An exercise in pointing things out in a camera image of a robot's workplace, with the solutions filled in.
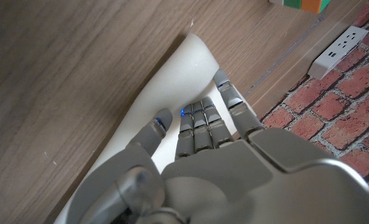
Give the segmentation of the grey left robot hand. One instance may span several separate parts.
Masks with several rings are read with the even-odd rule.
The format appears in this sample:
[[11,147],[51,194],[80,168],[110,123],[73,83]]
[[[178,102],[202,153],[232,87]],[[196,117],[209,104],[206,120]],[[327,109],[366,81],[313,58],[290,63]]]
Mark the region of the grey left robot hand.
[[213,78],[240,138],[210,98],[187,105],[175,160],[151,157],[172,124],[159,111],[79,186],[66,223],[369,223],[369,185],[309,141],[266,128],[221,70]]

